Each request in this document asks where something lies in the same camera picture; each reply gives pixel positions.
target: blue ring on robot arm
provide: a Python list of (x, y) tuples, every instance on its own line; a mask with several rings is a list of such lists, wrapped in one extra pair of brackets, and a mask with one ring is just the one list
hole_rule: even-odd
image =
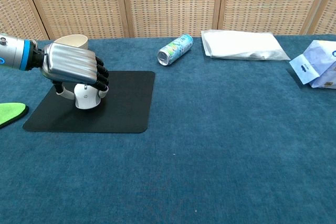
[(25, 40), (25, 45), (23, 48), (23, 55), (21, 60), (21, 66), (20, 70), (25, 71), (28, 63), (28, 57), (29, 57), (29, 50), (30, 50), (30, 41)]

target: package with blue print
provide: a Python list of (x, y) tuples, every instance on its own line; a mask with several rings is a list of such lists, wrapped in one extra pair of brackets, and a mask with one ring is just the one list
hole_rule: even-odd
[(303, 84), (336, 89), (336, 41), (313, 40), (290, 65)]

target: white package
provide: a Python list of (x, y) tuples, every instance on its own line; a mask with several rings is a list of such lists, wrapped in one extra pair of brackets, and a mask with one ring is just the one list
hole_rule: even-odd
[(336, 89), (336, 41), (313, 40), (290, 65), (303, 84)]
[(272, 33), (202, 31), (205, 54), (238, 60), (290, 60)]

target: white cup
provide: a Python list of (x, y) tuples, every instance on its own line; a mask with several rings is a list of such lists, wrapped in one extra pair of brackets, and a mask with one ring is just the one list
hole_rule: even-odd
[(55, 43), (73, 46), (73, 47), (79, 47), (82, 49), (88, 49), (89, 48), (89, 40), (88, 37), (82, 34), (73, 34), (61, 37), (59, 39), (56, 39), (54, 41)]

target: drink can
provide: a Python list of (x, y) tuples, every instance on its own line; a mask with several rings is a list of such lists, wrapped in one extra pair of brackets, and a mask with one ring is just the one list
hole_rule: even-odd
[(181, 37), (161, 48), (157, 55), (157, 60), (161, 65), (170, 65), (184, 55), (193, 46), (193, 43), (194, 40), (189, 34), (183, 34)]

